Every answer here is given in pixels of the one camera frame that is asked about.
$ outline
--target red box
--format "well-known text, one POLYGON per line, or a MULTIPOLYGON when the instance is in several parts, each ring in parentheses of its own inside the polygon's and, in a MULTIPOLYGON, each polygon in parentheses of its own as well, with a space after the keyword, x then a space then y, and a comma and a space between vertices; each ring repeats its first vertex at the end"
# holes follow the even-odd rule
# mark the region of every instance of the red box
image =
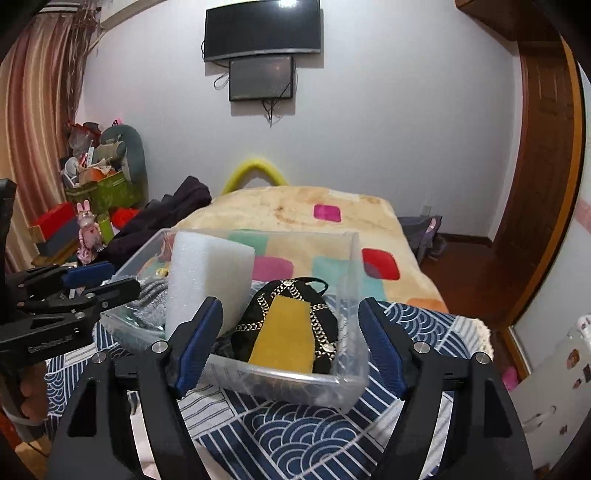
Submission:
POLYGON ((36 244, 47 242, 62 226, 76 216, 70 202, 61 203, 41 215, 29 227, 31 239, 36 244))

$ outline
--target blue wave-pattern cloth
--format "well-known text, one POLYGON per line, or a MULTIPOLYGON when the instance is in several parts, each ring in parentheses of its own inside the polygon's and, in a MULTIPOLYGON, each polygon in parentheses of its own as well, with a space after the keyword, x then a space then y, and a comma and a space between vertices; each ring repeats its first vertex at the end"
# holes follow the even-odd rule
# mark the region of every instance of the blue wave-pattern cloth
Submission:
MULTIPOLYGON (((391 322, 413 340, 445 353, 469 358, 480 337, 471 319, 379 302, 391 322)), ((126 352, 97 324, 95 344, 48 362, 46 380, 53 437, 67 399, 96 351, 126 352)), ((390 438, 404 402, 385 389, 370 360, 369 385, 347 413, 333 408, 294 405, 199 384, 179 402, 191 437, 203 445, 236 480, 353 480, 369 478, 390 438)), ((137 402, 136 395, 130 399, 137 402)), ((453 398, 444 393, 427 462, 421 474, 437 471, 445 445, 453 398)))

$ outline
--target curtain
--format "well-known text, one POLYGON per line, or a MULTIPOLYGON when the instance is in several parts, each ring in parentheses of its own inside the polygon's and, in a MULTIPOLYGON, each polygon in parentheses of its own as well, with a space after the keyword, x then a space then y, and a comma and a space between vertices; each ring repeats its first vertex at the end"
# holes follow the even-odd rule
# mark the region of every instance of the curtain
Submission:
POLYGON ((96 32, 96 0, 83 0, 74 14, 66 53, 66 114, 74 124, 92 34, 96 32))
POLYGON ((88 3, 73 15, 35 16, 0 64, 0 178, 18 185, 7 238, 9 271, 30 268, 38 252, 28 227, 64 201, 59 159, 67 155, 86 46, 96 28, 88 3))

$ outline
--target television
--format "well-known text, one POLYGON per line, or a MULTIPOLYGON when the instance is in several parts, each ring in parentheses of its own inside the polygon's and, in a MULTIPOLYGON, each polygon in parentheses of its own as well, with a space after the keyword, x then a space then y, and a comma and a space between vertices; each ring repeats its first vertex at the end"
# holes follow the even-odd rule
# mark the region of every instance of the television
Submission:
POLYGON ((233 59, 229 68, 231 102, 293 97, 294 62, 291 55, 233 59))
POLYGON ((207 10, 205 61, 263 53, 319 53, 320 0, 259 0, 207 10))

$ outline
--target yellow pad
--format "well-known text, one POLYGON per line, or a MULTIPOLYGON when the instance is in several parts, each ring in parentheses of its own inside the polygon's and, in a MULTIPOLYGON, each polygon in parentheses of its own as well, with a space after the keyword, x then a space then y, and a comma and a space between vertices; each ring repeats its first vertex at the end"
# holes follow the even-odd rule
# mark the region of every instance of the yellow pad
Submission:
POLYGON ((312 373, 314 334, 310 303, 278 295, 256 337, 248 363, 261 367, 312 373))

